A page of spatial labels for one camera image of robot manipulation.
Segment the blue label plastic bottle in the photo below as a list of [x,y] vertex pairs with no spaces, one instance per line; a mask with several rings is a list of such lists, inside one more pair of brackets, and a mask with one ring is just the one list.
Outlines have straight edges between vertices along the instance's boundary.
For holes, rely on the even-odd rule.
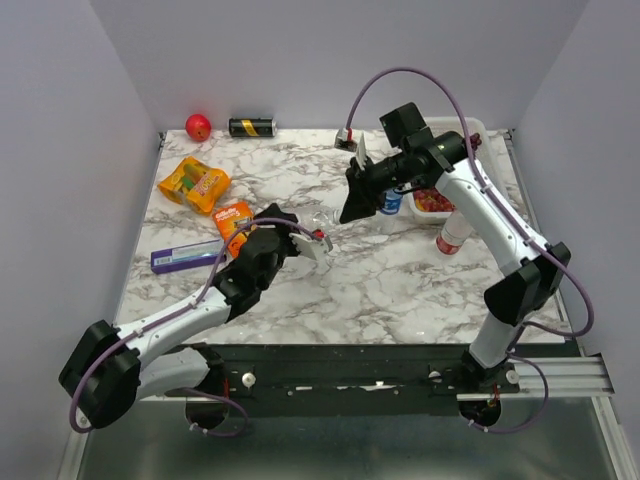
[[400,211],[402,199],[403,196],[394,189],[387,190],[384,193],[380,213],[387,216],[396,215]]

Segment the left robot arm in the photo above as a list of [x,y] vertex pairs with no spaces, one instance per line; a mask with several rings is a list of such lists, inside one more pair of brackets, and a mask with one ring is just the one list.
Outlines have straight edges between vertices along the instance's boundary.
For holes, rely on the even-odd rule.
[[71,398],[68,420],[77,433],[105,428],[135,402],[173,391],[214,393],[220,368],[184,341],[251,309],[288,257],[323,253],[325,238],[272,204],[241,226],[248,235],[225,268],[176,304],[117,327],[99,320],[83,333],[59,375]]

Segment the red label plastic bottle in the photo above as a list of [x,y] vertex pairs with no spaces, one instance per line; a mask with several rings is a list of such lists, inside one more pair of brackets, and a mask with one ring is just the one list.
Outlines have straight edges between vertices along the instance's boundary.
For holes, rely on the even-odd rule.
[[474,231],[464,215],[455,210],[445,221],[436,238],[436,247],[445,255],[456,254]]

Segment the clear plastic bottle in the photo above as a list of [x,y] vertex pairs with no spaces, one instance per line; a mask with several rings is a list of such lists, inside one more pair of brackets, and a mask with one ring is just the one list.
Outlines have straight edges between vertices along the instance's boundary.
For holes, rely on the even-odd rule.
[[323,205],[301,207],[297,213],[298,223],[309,231],[321,230],[330,234],[340,226],[341,210]]

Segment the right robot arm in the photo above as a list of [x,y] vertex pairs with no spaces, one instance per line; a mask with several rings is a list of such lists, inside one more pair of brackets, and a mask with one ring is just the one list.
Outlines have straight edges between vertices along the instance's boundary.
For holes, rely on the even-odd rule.
[[555,294],[571,253],[564,243],[549,244],[517,214],[481,164],[469,160],[459,133],[434,136],[412,102],[380,122],[397,152],[378,163],[364,154],[351,159],[340,221],[372,217],[382,209],[386,191],[423,182],[451,201],[470,223],[504,276],[484,293],[488,314],[459,370],[467,389],[483,391],[496,380],[495,367],[505,361],[525,318]]

